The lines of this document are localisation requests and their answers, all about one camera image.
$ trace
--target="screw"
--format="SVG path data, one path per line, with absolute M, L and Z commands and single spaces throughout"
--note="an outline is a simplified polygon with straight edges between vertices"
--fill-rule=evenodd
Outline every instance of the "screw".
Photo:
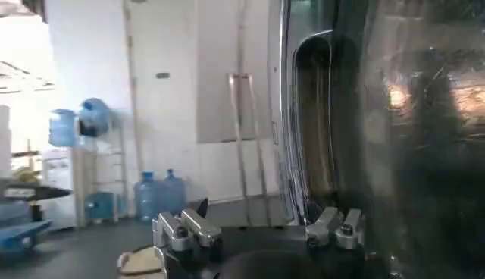
M 354 228 L 349 225 L 349 224 L 343 224 L 341 227 L 340 227 L 340 230 L 342 231 L 342 233 L 346 236 L 351 236 L 354 234 Z

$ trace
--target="metal handle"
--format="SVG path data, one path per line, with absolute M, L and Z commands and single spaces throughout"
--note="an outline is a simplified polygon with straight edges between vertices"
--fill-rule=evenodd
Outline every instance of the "metal handle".
M 241 182 L 242 196 L 244 198 L 244 210 L 246 213 L 246 223 L 252 226 L 251 215 L 249 214 L 248 185 L 246 181 L 246 170 L 243 158 L 243 140 L 241 138 L 241 122 L 239 121 L 239 102 L 236 94 L 236 74 L 229 75 L 230 100 L 233 106 L 234 131 L 236 133 L 237 161 L 239 165 L 239 180 Z
M 266 224 L 268 226 L 271 226 L 271 216 L 270 216 L 270 208 L 269 208 L 269 201 L 268 201 L 268 187 L 266 185 L 266 175 L 264 172 L 264 162 L 263 162 L 263 155 L 262 155 L 262 149 L 261 149 L 261 131 L 260 131 L 259 120 L 258 120 L 258 106 L 256 102 L 257 98 L 254 91 L 252 76 L 250 74 L 230 74 L 229 87 L 230 87 L 231 102 L 233 105 L 233 121 L 234 121 L 234 129 L 236 132 L 237 156 L 238 156 L 238 162 L 239 162 L 239 176 L 241 180 L 242 195 L 244 196 L 244 203 L 246 208 L 246 220 L 247 220 L 248 226 L 251 226 L 252 223 L 251 223 L 251 217 L 249 214 L 249 200 L 248 200 L 248 194 L 247 194 L 248 189 L 247 189 L 247 181 L 246 181 L 246 170 L 244 167 L 243 144 L 242 144 L 242 138 L 241 138 L 241 123 L 239 121 L 239 113 L 240 113 L 239 101 L 235 90 L 236 78 L 248 80 L 248 83 L 249 83 L 249 96 L 251 101 L 252 124 L 255 132 L 256 152 L 258 155 L 258 176 L 261 180 L 261 193 L 263 195 L 264 215 L 266 219 Z

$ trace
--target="blue water jug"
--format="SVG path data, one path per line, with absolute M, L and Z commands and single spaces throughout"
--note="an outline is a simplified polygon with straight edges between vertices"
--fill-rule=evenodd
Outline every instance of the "blue water jug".
M 174 176 L 174 170 L 167 170 L 167 178 L 161 182 L 161 210 L 178 214 L 186 208 L 185 183 Z
M 136 216 L 151 222 L 160 212 L 160 185 L 153 180 L 152 171 L 142 172 L 142 181 L 135 184 Z
M 48 142 L 57 147 L 71 147 L 76 144 L 74 121 L 76 114 L 68 109 L 51 111 Z
M 78 112 L 80 134 L 97 137 L 108 132 L 111 125 L 111 111 L 100 99 L 90 98 L 81 104 Z

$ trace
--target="floor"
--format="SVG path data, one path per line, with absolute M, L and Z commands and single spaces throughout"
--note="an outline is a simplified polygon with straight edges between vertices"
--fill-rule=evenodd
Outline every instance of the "floor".
M 251 200 L 254 225 L 265 224 L 263 208 L 260 198 Z M 284 224 L 286 221 L 277 197 L 270 198 L 270 208 L 271 222 Z M 246 225 L 243 209 L 241 201 L 210 205 L 208 220 L 220 226 L 243 226 Z M 55 233 L 43 240 L 28 259 L 15 264 L 0 262 L 0 278 L 117 278 L 118 256 L 151 243 L 151 225 L 134 220 Z

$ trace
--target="metal clamp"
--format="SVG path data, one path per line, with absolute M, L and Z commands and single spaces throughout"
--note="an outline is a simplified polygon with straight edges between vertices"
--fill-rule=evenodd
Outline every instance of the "metal clamp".
M 170 245 L 176 252 L 192 248 L 192 233 L 168 212 L 159 214 L 158 220 L 152 220 L 152 231 L 153 244 L 157 247 Z
M 327 207 L 314 224 L 305 228 L 306 239 L 314 246 L 325 246 L 330 242 L 330 234 L 342 224 L 342 214 L 335 207 Z
M 343 225 L 336 231 L 336 243 L 344 249 L 364 244 L 365 217 L 359 209 L 350 209 Z
M 198 236 L 199 244 L 202 247 L 211 248 L 221 239 L 221 228 L 209 223 L 190 208 L 182 211 L 180 221 Z

